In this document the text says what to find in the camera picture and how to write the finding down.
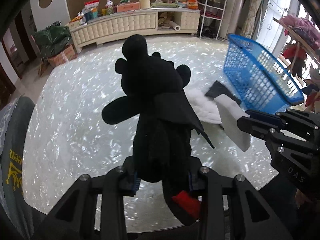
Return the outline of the light blue cloth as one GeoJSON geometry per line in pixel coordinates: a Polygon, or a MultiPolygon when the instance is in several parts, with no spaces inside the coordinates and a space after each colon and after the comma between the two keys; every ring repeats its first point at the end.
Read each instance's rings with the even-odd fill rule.
{"type": "Polygon", "coordinates": [[[219,111],[220,119],[226,135],[242,150],[246,152],[251,146],[251,136],[241,131],[237,122],[241,117],[249,117],[241,107],[230,97],[221,94],[214,99],[219,111]]]}

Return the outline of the blue plastic laundry basket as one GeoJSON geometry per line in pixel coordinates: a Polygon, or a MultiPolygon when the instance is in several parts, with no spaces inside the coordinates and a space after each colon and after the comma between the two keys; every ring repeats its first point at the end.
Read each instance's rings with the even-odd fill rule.
{"type": "Polygon", "coordinates": [[[304,102],[295,80],[261,44],[235,34],[228,41],[223,72],[247,109],[274,114],[304,102]]]}

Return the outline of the white quilted cloth with straps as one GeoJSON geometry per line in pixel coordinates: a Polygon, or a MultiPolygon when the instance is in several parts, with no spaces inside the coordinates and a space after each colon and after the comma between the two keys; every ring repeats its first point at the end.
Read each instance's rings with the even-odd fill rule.
{"type": "Polygon", "coordinates": [[[219,110],[212,100],[209,100],[198,89],[186,89],[186,97],[201,122],[208,124],[220,125],[222,124],[219,110]]]}

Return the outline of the dark grey square cloth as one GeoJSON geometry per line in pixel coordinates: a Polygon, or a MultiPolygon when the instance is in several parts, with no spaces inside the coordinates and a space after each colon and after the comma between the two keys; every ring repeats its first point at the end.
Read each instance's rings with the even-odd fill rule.
{"type": "Polygon", "coordinates": [[[231,91],[219,81],[215,81],[213,83],[213,85],[205,93],[205,96],[210,99],[215,99],[221,94],[228,96],[233,101],[235,101],[239,106],[241,105],[241,100],[237,98],[234,94],[232,94],[231,91]]]}

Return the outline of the black plush toy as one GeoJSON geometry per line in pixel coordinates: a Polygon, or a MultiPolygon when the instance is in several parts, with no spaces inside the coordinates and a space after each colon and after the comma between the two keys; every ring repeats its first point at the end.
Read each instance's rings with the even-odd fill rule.
{"type": "Polygon", "coordinates": [[[138,116],[133,140],[137,177],[161,182],[168,208],[190,226],[199,219],[201,207],[190,191],[190,139],[192,131],[205,135],[184,92],[190,68],[175,66],[158,52],[149,54],[146,39],[138,34],[126,39],[122,54],[115,71],[121,75],[124,96],[104,107],[103,120],[115,125],[138,116]]]}

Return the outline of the red hanging garment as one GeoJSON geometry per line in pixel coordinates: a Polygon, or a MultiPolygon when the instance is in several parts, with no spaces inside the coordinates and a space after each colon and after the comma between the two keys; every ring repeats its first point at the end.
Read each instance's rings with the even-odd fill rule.
{"type": "Polygon", "coordinates": [[[292,76],[302,78],[303,70],[306,69],[306,52],[303,48],[298,48],[296,43],[287,43],[281,55],[291,62],[289,72],[292,76]]]}

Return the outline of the wooden clothes rack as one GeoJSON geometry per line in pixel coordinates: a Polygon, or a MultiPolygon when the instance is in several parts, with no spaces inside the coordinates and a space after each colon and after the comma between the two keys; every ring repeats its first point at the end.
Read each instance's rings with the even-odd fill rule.
{"type": "Polygon", "coordinates": [[[279,22],[279,20],[273,18],[274,21],[279,23],[283,28],[285,28],[285,35],[289,35],[292,39],[296,41],[298,48],[303,48],[305,52],[312,58],[312,60],[319,66],[319,54],[316,53],[317,50],[314,50],[309,46],[303,38],[301,38],[297,33],[295,33],[291,28],[279,22]]]}

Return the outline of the white paper roll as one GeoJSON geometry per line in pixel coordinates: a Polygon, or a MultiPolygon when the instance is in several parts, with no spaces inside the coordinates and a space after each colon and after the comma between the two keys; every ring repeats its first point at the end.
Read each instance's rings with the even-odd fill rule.
{"type": "Polygon", "coordinates": [[[170,21],[170,22],[169,22],[169,26],[170,26],[172,29],[174,29],[174,31],[180,31],[180,29],[181,29],[181,27],[180,27],[177,23],[175,23],[175,22],[173,22],[173,21],[170,21]]]}

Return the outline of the white metal shelf rack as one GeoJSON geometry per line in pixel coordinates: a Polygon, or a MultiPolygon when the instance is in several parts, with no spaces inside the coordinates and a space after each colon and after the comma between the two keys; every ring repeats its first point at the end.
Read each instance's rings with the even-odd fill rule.
{"type": "Polygon", "coordinates": [[[197,0],[200,10],[199,38],[222,39],[219,35],[227,0],[197,0]]]}

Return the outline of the patterned beige curtain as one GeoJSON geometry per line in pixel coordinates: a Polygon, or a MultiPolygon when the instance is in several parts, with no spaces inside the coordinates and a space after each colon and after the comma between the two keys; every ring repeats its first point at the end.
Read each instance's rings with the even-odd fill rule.
{"type": "Polygon", "coordinates": [[[250,0],[248,14],[244,25],[242,26],[241,36],[251,38],[254,31],[255,19],[258,13],[258,9],[263,0],[250,0]]]}

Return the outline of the orange bag on cabinet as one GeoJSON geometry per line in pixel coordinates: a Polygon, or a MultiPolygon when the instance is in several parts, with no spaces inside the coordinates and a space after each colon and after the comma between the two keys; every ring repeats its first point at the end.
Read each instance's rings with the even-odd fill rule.
{"type": "Polygon", "coordinates": [[[187,1],[187,8],[191,9],[191,10],[197,10],[198,9],[197,0],[188,0],[187,1]]]}

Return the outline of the cream plastic jar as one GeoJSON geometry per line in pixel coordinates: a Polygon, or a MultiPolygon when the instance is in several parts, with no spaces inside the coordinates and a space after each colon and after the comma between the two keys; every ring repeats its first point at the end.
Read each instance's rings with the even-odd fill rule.
{"type": "Polygon", "coordinates": [[[140,9],[149,9],[151,7],[151,0],[139,0],[140,9]]]}

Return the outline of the cardboard box on floor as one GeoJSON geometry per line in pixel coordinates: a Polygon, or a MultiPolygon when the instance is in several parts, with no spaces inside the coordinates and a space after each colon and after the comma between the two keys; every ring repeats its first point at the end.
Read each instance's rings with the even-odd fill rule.
{"type": "Polygon", "coordinates": [[[77,53],[74,49],[74,46],[72,44],[70,44],[63,51],[61,51],[59,54],[55,55],[54,57],[50,57],[47,60],[48,60],[49,64],[53,68],[55,68],[61,64],[72,61],[76,57],[77,57],[77,53]]]}

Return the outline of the pink storage box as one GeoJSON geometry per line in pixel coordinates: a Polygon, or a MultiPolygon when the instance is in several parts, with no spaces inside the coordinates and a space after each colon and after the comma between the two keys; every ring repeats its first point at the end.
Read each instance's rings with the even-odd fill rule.
{"type": "Polygon", "coordinates": [[[119,3],[117,5],[117,12],[127,12],[134,11],[140,9],[139,2],[127,2],[127,3],[119,3]]]}

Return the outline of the red white snack box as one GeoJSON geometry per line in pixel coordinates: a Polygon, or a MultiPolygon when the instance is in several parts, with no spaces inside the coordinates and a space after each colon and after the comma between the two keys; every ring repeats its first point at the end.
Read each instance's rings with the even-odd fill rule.
{"type": "Polygon", "coordinates": [[[98,10],[99,3],[100,3],[99,0],[85,2],[84,13],[96,12],[98,10]]]}

